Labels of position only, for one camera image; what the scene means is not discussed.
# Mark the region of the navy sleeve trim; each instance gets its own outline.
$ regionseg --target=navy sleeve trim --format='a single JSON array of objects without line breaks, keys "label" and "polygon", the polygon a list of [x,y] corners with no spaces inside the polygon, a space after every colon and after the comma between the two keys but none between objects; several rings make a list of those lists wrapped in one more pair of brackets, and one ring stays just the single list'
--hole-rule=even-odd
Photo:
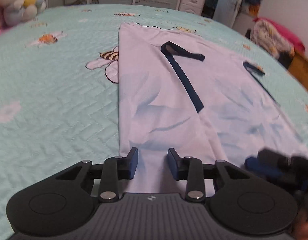
[{"label": "navy sleeve trim", "polygon": [[166,59],[169,61],[171,66],[173,67],[176,75],[182,82],[186,92],[188,93],[190,99],[192,100],[192,103],[196,109],[196,112],[199,113],[203,108],[204,105],[201,101],[201,99],[198,97],[197,93],[195,92],[191,82],[187,78],[186,74],[180,67],[180,65],[176,62],[176,60],[173,57],[174,55],[179,55],[182,57],[188,57],[188,58],[193,58],[196,60],[204,61],[205,56],[203,54],[195,54],[195,53],[190,53],[186,51],[185,49],[181,48],[180,46],[168,41],[164,43],[161,47],[161,52],[164,54]]},{"label": "navy sleeve trim", "polygon": [[252,72],[255,72],[259,76],[264,76],[265,73],[252,65],[251,63],[244,61],[243,62],[244,68],[247,70],[247,72],[255,79],[255,81],[265,90],[265,92],[271,97],[271,99],[279,106],[279,103],[275,100],[275,98],[269,93],[269,91],[263,86],[263,84],[252,74]]}]

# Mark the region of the hello kitty plush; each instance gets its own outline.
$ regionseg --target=hello kitty plush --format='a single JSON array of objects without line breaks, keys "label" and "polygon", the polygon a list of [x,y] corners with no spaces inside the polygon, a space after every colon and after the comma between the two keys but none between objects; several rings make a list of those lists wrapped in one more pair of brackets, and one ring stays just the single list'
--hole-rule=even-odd
[{"label": "hello kitty plush", "polygon": [[33,19],[38,11],[42,12],[46,8],[46,3],[40,2],[24,6],[25,0],[0,0],[0,6],[4,8],[3,15],[6,24],[10,27],[22,21]]}]

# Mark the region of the clothing pile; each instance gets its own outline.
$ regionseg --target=clothing pile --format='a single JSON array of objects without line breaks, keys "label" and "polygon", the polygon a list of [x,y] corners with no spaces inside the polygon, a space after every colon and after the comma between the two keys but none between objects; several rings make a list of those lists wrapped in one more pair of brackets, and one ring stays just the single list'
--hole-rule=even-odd
[{"label": "clothing pile", "polygon": [[281,52],[294,56],[294,46],[267,20],[261,19],[256,22],[250,33],[250,39],[276,59]]}]

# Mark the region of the white cabinet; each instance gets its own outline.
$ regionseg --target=white cabinet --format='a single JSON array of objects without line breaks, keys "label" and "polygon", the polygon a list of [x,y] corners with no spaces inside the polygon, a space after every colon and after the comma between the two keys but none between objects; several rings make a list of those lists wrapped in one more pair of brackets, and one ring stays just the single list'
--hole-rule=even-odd
[{"label": "white cabinet", "polygon": [[179,11],[201,15],[205,0],[181,0]]}]

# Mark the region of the bed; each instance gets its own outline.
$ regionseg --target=bed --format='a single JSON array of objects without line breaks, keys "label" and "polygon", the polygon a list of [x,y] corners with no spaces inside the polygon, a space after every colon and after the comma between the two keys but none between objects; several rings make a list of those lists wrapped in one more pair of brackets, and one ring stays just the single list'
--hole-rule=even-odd
[{"label": "bed", "polygon": [[144,6],[47,9],[0,35],[0,239],[13,233],[5,207],[14,193],[81,160],[102,163],[118,154],[118,85],[103,68],[85,66],[118,45],[123,22],[182,28],[257,62],[265,72],[259,81],[308,147],[308,93],[269,54],[224,25]]}]

